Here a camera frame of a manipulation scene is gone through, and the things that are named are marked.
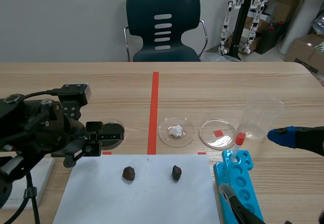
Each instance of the white robot figure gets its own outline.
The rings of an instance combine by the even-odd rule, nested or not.
[[[228,34],[228,25],[230,20],[230,15],[232,9],[240,9],[241,5],[244,3],[244,0],[232,0],[228,1],[228,5],[225,12],[224,22],[221,27],[221,36],[220,36],[220,43],[218,47],[218,52],[220,55],[226,55],[228,50],[225,48],[227,42],[227,34]],[[255,9],[256,12],[254,13],[253,23],[250,26],[250,33],[248,37],[248,41],[243,45],[243,52],[250,53],[250,46],[256,36],[256,31],[259,27],[260,22],[260,15],[264,9],[264,1],[263,0],[251,0],[251,9]]]

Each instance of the white wall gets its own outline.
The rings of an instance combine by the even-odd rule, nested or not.
[[[209,49],[219,40],[228,0],[200,0]],[[232,28],[236,16],[232,16]],[[126,61],[126,0],[0,0],[0,62]],[[185,33],[199,52],[204,32]],[[141,38],[129,36],[131,54]]]

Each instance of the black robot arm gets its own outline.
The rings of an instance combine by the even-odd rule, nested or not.
[[[39,95],[57,96],[60,101],[26,100]],[[12,182],[26,176],[46,154],[65,157],[64,166],[74,167],[83,156],[100,156],[102,140],[124,138],[123,134],[103,134],[102,122],[84,126],[78,121],[90,96],[88,84],[67,84],[0,99],[0,151],[17,153],[0,157],[0,208],[11,193]]]

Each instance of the chair backrest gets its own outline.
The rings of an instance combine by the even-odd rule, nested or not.
[[[126,10],[130,34],[143,38],[143,49],[182,45],[181,35],[200,20],[200,0],[127,0]]]

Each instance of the black chair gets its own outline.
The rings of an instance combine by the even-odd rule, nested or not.
[[[130,53],[126,30],[143,39],[143,48],[133,61],[200,61],[208,37],[200,20],[200,0],[127,0],[128,27],[124,29],[128,61]],[[199,55],[181,42],[184,32],[202,23],[206,42]]]

